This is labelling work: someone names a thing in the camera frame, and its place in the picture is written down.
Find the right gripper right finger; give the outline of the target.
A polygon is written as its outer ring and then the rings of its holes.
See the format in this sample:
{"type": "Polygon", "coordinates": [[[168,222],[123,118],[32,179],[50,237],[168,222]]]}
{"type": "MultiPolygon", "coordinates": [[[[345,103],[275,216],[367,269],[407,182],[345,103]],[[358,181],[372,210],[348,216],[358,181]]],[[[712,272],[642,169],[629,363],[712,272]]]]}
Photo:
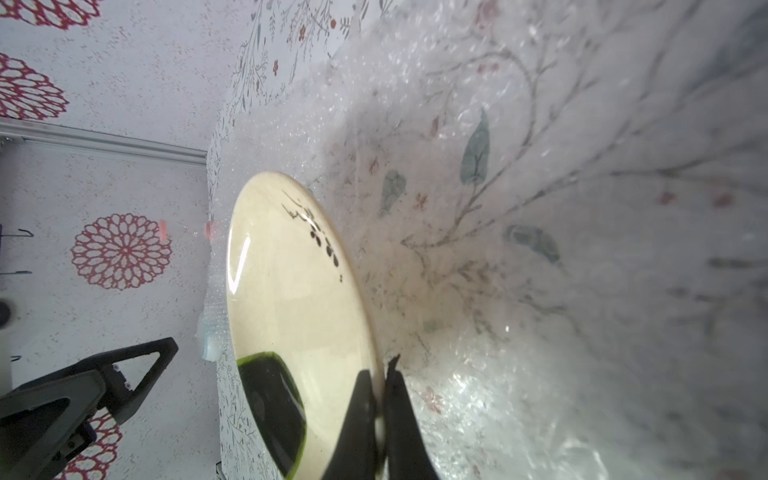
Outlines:
{"type": "Polygon", "coordinates": [[[385,449],[391,480],[438,480],[426,451],[404,377],[397,370],[399,355],[387,366],[384,390],[385,449]]]}

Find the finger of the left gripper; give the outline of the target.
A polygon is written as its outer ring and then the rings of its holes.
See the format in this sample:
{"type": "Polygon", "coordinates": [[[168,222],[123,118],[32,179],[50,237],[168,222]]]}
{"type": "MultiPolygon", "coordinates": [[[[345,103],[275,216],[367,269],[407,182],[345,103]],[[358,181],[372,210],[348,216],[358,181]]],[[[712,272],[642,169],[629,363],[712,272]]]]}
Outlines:
{"type": "Polygon", "coordinates": [[[106,408],[112,418],[122,425],[138,411],[177,352],[178,345],[172,337],[119,348],[92,355],[71,366],[29,381],[19,386],[17,391],[28,390],[71,375],[96,371],[106,386],[106,392],[99,400],[97,408],[106,408]],[[134,388],[130,387],[127,378],[118,369],[117,364],[153,353],[158,354],[156,361],[148,369],[138,385],[134,388]]]}
{"type": "Polygon", "coordinates": [[[106,392],[95,371],[1,398],[1,477],[53,479],[96,441],[90,419],[106,392]]]}

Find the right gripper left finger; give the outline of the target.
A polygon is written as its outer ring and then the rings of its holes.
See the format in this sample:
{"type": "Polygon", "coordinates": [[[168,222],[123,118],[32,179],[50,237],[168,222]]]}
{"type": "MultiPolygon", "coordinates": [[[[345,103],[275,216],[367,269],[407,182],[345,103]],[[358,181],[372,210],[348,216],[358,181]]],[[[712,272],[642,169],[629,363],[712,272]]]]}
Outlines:
{"type": "Polygon", "coordinates": [[[354,384],[342,429],[322,480],[373,480],[378,446],[377,402],[369,370],[361,370],[354,384]]]}

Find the bubble-wrapped plate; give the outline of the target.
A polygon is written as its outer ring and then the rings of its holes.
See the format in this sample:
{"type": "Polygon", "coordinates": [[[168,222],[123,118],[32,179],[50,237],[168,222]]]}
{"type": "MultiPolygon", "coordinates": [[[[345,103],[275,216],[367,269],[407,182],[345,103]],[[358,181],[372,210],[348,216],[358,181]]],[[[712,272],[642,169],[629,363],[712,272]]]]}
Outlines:
{"type": "Polygon", "coordinates": [[[286,479],[318,479],[359,372],[383,373],[353,266],[331,219],[280,172],[248,180],[232,212],[226,297],[233,351],[261,438],[286,479]]]}

